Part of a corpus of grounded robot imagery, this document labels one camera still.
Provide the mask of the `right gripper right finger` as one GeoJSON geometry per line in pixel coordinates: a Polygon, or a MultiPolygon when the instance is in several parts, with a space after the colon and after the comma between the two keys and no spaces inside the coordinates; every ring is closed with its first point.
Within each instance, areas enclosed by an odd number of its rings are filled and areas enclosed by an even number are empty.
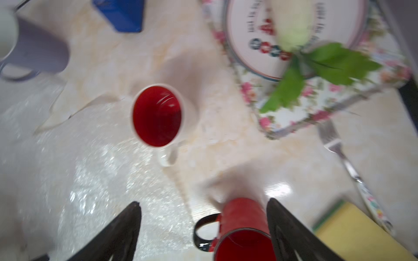
{"type": "Polygon", "coordinates": [[[266,214],[277,261],[343,261],[278,200],[268,201],[266,214]]]}

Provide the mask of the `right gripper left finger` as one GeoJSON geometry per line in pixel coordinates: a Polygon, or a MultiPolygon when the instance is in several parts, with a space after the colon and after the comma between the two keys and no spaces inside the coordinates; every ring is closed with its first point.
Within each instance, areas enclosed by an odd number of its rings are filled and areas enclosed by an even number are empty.
{"type": "Polygon", "coordinates": [[[142,209],[139,202],[131,202],[71,261],[132,261],[140,233],[142,209]]]}

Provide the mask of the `red mug black handle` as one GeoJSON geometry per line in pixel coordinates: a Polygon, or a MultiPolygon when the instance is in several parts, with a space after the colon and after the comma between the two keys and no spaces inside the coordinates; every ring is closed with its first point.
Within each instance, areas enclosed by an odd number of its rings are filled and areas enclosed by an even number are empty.
{"type": "Polygon", "coordinates": [[[222,211],[201,218],[193,231],[197,249],[212,252],[215,261],[275,261],[267,214],[259,203],[247,198],[228,202],[222,211]],[[214,239],[202,239],[197,230],[219,223],[214,239]]]}

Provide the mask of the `clear bubble wrap sheet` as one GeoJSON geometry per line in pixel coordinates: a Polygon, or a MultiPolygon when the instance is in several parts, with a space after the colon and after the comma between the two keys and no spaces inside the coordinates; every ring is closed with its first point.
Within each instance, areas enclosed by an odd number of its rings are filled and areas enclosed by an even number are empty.
{"type": "Polygon", "coordinates": [[[52,77],[1,82],[1,260],[65,261],[137,201],[134,260],[204,261],[174,182],[133,134],[132,95],[104,94],[41,130],[63,90],[52,77]]]}

